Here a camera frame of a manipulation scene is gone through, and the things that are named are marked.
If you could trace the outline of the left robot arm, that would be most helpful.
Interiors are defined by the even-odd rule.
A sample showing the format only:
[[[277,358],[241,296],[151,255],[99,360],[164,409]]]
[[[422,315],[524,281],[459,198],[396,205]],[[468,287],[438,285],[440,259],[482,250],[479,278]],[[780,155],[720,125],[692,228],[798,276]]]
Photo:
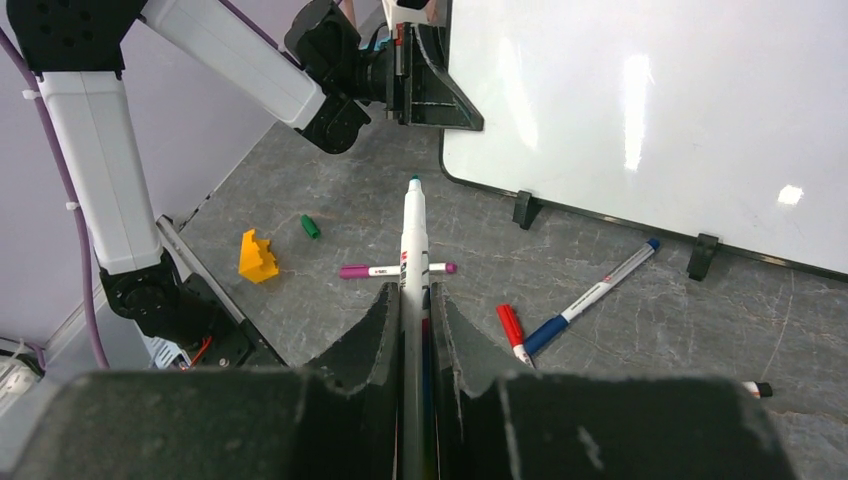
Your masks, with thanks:
[[[129,110],[153,210],[185,221],[205,196],[227,184],[245,158],[273,140],[268,159],[286,167],[305,159],[310,146],[272,124],[271,117],[219,77],[137,25],[126,37]],[[50,374],[91,370],[96,361],[74,315],[84,287],[72,214],[26,82],[8,56],[1,59],[1,346],[20,339],[40,348]],[[420,174],[432,201],[446,204],[451,183],[440,172],[429,129],[375,122],[356,147],[332,159],[360,166],[358,191],[393,196],[401,173]]]

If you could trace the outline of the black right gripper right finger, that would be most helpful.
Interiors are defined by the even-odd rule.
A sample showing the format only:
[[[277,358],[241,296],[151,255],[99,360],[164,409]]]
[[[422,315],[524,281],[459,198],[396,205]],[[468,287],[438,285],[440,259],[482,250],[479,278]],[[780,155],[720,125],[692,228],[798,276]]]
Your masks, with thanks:
[[[710,376],[534,370],[431,289],[437,445],[448,479],[791,479],[765,409]]]

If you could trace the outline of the green capped whiteboard marker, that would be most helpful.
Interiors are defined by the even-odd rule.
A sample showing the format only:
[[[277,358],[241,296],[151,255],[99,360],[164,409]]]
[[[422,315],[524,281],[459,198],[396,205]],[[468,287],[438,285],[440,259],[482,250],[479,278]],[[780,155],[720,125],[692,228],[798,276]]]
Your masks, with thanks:
[[[413,176],[404,197],[400,243],[400,318],[403,331],[402,479],[435,479],[435,453],[429,354],[429,239],[421,180]]]

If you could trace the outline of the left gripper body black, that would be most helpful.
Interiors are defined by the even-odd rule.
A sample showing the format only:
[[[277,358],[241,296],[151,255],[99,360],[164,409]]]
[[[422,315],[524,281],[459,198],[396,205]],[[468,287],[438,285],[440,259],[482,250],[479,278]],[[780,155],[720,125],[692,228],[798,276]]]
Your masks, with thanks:
[[[401,125],[423,126],[422,109],[413,100],[415,90],[414,63],[418,53],[415,23],[397,23],[390,36],[379,44],[378,58],[386,75],[385,111],[390,120]]]

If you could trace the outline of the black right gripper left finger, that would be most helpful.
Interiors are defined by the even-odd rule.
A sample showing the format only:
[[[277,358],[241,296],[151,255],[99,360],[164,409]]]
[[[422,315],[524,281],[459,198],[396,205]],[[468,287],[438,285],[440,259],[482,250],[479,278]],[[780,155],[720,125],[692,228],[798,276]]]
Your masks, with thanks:
[[[389,479],[399,289],[299,368],[101,371],[48,404],[13,479]]]

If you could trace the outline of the green marker cap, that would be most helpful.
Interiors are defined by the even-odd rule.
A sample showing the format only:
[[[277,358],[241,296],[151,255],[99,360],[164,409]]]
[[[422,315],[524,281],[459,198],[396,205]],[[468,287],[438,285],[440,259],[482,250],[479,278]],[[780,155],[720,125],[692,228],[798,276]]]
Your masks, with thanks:
[[[300,223],[306,234],[313,240],[317,240],[321,236],[321,230],[315,220],[307,215],[300,216]]]

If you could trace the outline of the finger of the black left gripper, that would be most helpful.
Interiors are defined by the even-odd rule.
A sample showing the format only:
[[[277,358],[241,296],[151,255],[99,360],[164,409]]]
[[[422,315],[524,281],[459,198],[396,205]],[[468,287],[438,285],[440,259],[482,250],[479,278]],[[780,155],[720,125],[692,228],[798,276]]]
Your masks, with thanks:
[[[484,117],[448,72],[443,27],[410,27],[410,124],[480,132]]]

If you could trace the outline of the white whiteboard black frame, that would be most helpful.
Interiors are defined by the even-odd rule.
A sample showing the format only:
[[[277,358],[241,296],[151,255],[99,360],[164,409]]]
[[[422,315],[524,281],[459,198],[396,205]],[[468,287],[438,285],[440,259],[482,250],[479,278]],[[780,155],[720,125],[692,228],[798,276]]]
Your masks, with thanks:
[[[454,1],[453,181],[847,274],[843,1]]]

